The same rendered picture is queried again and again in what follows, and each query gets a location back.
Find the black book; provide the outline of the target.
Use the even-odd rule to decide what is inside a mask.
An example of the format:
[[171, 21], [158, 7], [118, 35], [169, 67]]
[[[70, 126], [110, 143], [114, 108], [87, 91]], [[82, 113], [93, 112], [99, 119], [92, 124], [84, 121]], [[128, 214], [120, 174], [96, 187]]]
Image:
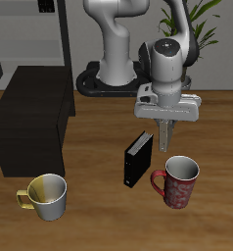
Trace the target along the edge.
[[132, 188], [150, 168], [153, 135], [143, 131], [124, 151], [123, 183]]

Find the flat black base plate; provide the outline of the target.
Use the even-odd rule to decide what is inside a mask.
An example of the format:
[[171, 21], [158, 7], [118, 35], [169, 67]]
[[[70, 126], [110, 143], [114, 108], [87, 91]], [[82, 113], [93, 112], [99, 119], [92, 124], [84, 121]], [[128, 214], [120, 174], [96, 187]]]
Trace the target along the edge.
[[96, 78], [99, 72], [99, 62], [92, 61], [76, 79], [76, 88], [80, 94], [88, 97], [135, 97], [141, 84], [151, 81], [150, 77], [141, 69], [141, 64], [133, 62], [137, 78], [123, 86], [110, 86]]

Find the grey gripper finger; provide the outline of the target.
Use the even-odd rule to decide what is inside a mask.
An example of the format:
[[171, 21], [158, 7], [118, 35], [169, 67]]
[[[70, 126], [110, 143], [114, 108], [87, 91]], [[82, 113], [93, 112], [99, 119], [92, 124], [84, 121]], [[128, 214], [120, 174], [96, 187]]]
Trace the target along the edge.
[[167, 145], [166, 145], [166, 151], [168, 149], [169, 142], [170, 142], [170, 139], [172, 137], [172, 133], [173, 133], [173, 121], [169, 120], [168, 123], [167, 123]]
[[160, 120], [159, 149], [163, 152], [167, 149], [167, 123]]

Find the green pot plant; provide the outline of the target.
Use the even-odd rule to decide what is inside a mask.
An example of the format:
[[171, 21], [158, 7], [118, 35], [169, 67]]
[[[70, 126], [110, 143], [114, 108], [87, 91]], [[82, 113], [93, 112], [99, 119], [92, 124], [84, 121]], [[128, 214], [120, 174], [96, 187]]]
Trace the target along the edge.
[[[197, 5], [195, 5], [194, 8], [190, 11], [189, 14], [190, 20], [192, 22], [195, 21], [204, 12], [206, 12], [208, 9], [214, 7], [220, 2], [221, 0], [209, 0], [209, 2], [204, 3], [204, 0], [200, 0], [200, 2]], [[163, 9], [163, 13], [166, 15], [166, 18], [162, 19], [159, 22], [158, 29], [162, 31], [166, 37], [175, 35], [177, 33], [177, 29], [175, 27], [175, 22], [172, 14], [168, 14], [165, 9]], [[196, 24], [196, 26], [193, 28], [193, 32], [198, 41], [200, 50], [202, 50], [206, 46], [217, 43], [217, 40], [211, 40], [211, 38], [214, 36], [215, 27], [210, 29], [203, 37], [200, 37], [205, 23], [206, 21], [203, 21], [200, 24]], [[189, 90], [192, 83], [191, 78], [188, 75], [186, 75], [186, 73], [187, 73], [187, 68], [184, 67], [181, 76], [181, 83], [183, 90]]]

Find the red patterned mug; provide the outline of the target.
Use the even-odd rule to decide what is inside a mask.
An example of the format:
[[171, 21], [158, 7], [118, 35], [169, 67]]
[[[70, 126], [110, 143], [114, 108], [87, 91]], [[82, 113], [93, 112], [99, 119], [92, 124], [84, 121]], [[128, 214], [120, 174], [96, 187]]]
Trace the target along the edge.
[[[187, 206], [196, 179], [200, 173], [199, 165], [189, 157], [173, 156], [165, 163], [165, 170], [156, 170], [151, 174], [151, 185], [163, 197], [164, 203], [172, 209]], [[155, 178], [162, 176], [164, 189], [155, 184]]]

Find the yellow and white mug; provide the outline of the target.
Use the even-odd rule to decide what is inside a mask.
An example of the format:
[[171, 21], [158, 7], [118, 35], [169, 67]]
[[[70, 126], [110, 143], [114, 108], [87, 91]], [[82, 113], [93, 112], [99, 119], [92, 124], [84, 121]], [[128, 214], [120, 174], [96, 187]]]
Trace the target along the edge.
[[54, 221], [65, 212], [67, 190], [61, 176], [45, 174], [36, 177], [26, 190], [18, 190], [16, 198], [21, 208], [35, 210], [44, 221]]

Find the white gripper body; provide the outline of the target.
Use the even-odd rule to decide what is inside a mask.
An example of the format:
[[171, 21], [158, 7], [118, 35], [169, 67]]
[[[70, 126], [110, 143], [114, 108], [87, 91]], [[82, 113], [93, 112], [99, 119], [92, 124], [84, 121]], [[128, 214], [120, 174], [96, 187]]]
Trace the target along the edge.
[[162, 108], [157, 104], [136, 103], [134, 115], [137, 118], [195, 122], [199, 118], [202, 99], [196, 94], [182, 94], [180, 101], [173, 107]]

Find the dark brown desk caddy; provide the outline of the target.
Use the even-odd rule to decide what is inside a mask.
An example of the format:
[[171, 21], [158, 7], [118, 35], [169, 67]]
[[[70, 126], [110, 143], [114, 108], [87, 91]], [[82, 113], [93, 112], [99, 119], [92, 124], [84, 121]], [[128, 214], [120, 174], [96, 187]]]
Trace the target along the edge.
[[74, 115], [69, 67], [19, 66], [0, 99], [3, 176], [63, 176], [62, 147]]

